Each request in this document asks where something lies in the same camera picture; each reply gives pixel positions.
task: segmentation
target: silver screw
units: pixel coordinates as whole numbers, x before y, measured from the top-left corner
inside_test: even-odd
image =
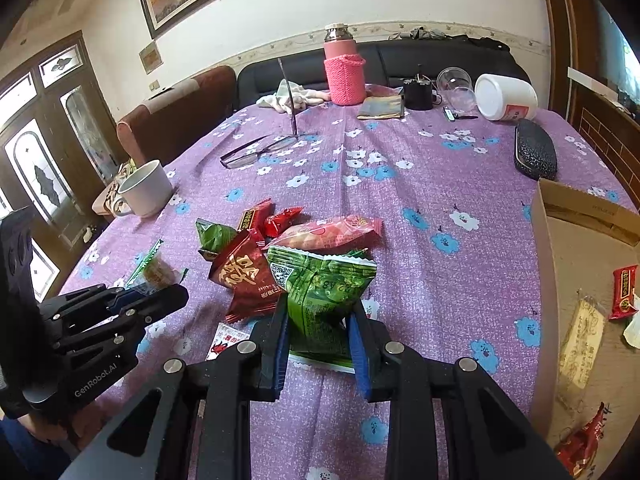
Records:
[[[389,341],[385,345],[385,350],[390,354],[401,354],[404,352],[404,345],[398,341]]]
[[[253,341],[242,341],[238,343],[238,351],[241,354],[250,354],[257,348]]]
[[[182,361],[180,361],[180,359],[169,359],[164,363],[162,368],[164,368],[164,371],[168,374],[175,374],[182,370]]]
[[[458,366],[462,368],[465,372],[475,372],[476,368],[478,368],[478,363],[473,360],[471,357],[463,357],[458,362]]]

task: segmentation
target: floral tablecloth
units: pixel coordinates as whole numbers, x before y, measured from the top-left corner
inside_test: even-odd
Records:
[[[372,250],[378,275],[364,294],[372,317],[423,356],[453,362],[471,355],[527,413],[540,345],[529,206],[536,183],[514,168],[514,126],[449,123],[439,108],[360,121],[357,110],[306,110],[297,144],[226,170],[223,153],[290,134],[286,115],[241,110],[165,167],[175,195],[158,217],[118,218],[92,245],[65,292],[122,285],[158,238],[169,263],[190,268],[189,303],[148,327],[140,364],[100,397],[105,407],[117,410],[172,356],[205,358],[231,296],[207,279],[194,221],[235,226],[244,209],[271,196],[277,210],[302,205],[313,219],[382,218],[384,239]],[[546,110],[536,121],[554,140],[560,182],[633,208],[567,122]],[[290,364],[279,402],[252,406],[253,478],[382,478],[387,433],[388,404],[364,402],[352,375]]]

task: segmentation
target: pink thermos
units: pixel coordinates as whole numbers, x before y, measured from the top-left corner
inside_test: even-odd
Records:
[[[358,54],[356,42],[344,23],[332,23],[325,30],[324,70],[331,101],[340,106],[359,105],[367,96],[365,60]]]

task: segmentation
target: red snack package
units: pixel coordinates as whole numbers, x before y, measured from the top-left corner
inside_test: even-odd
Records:
[[[613,271],[613,307],[609,319],[623,319],[638,310],[634,308],[637,265]]]
[[[272,312],[282,293],[267,258],[247,230],[239,232],[211,264],[209,279],[234,292],[226,323]]]
[[[271,198],[267,198],[254,205],[251,209],[245,210],[240,217],[238,231],[249,230],[258,247],[264,247],[265,241],[262,234],[262,226],[267,216],[273,214],[273,209],[274,205]]]
[[[277,215],[267,217],[264,221],[264,235],[271,238],[280,236],[303,209],[303,207],[289,207]]]
[[[558,460],[573,478],[578,478],[596,456],[598,440],[602,437],[603,424],[604,403],[601,402],[598,413],[590,422],[556,446],[555,452]]]
[[[294,225],[272,240],[267,247],[278,245],[303,251],[329,249],[347,244],[372,231],[382,236],[380,218],[370,220],[359,215],[337,216]]]

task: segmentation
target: brown sofa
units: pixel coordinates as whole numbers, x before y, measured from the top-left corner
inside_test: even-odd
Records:
[[[236,73],[219,66],[180,81],[138,105],[118,122],[122,147],[137,167],[165,165],[232,113]]]

